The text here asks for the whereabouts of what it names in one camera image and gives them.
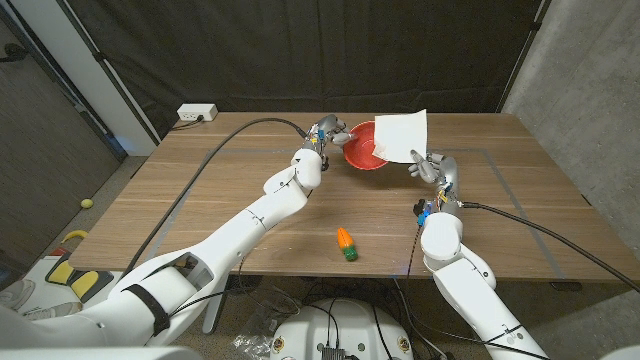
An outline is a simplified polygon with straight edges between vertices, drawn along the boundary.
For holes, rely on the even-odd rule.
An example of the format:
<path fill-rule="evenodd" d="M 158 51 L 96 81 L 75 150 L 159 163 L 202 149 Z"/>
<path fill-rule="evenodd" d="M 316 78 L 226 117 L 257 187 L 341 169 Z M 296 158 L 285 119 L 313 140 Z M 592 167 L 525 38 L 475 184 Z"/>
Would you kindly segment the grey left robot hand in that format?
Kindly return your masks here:
<path fill-rule="evenodd" d="M 357 136 L 350 132 L 349 127 L 342 120 L 330 114 L 311 126 L 303 147 L 320 153 L 327 144 L 343 147 L 356 138 Z"/>

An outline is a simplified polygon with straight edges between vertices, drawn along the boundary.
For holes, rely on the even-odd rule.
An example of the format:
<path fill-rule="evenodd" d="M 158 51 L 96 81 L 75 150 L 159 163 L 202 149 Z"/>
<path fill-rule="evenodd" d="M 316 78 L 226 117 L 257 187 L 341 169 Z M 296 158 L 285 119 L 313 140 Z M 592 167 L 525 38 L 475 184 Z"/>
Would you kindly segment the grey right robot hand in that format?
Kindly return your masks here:
<path fill-rule="evenodd" d="M 459 191 L 458 166 L 453 157 L 427 151 L 421 156 L 410 151 L 414 163 L 408 168 L 412 177 L 420 177 L 427 184 L 435 184 L 446 193 Z"/>

